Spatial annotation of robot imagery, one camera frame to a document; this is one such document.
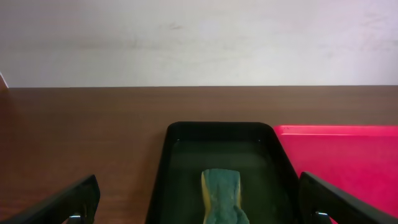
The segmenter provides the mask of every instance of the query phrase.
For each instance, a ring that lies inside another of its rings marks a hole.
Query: sponge
[[[201,173],[205,203],[203,224],[249,224],[241,208],[241,176],[238,171],[208,169]]]

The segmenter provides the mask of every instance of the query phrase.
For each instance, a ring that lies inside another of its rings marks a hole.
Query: pink tray
[[[309,171],[398,218],[398,126],[274,129],[297,175]]]

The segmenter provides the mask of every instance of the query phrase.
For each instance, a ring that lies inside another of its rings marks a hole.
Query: wall
[[[2,0],[9,87],[398,85],[396,0]]]

